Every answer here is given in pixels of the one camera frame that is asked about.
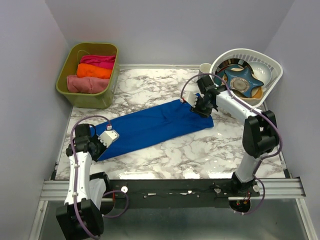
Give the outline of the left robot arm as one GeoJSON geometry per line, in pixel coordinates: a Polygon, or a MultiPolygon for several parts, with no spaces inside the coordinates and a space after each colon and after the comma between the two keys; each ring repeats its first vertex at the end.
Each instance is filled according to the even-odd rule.
{"type": "Polygon", "coordinates": [[[89,124],[75,126],[73,134],[66,149],[69,187],[63,206],[56,209],[56,219],[67,240],[98,238],[104,232],[101,202],[110,194],[111,185],[105,172],[90,175],[90,169],[106,147],[89,124]]]}

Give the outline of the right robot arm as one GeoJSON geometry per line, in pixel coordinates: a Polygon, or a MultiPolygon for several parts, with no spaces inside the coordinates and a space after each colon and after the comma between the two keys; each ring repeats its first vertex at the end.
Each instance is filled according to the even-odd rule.
{"type": "Polygon", "coordinates": [[[181,93],[182,101],[201,117],[209,117],[213,110],[223,108],[243,125],[242,146],[245,154],[239,167],[232,174],[230,191],[241,196],[254,184],[256,173],[263,160],[272,158],[275,147],[282,148],[283,140],[277,128],[275,114],[249,106],[231,92],[226,85],[216,86],[213,74],[195,75],[201,96],[181,93]]]}

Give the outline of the blue t shirt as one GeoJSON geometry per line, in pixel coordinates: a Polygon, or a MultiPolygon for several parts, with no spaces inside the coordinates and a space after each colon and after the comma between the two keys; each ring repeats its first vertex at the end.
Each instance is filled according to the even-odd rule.
{"type": "Polygon", "coordinates": [[[214,126],[212,117],[201,117],[176,99],[111,120],[119,138],[99,157],[104,161],[170,139],[214,126]]]}

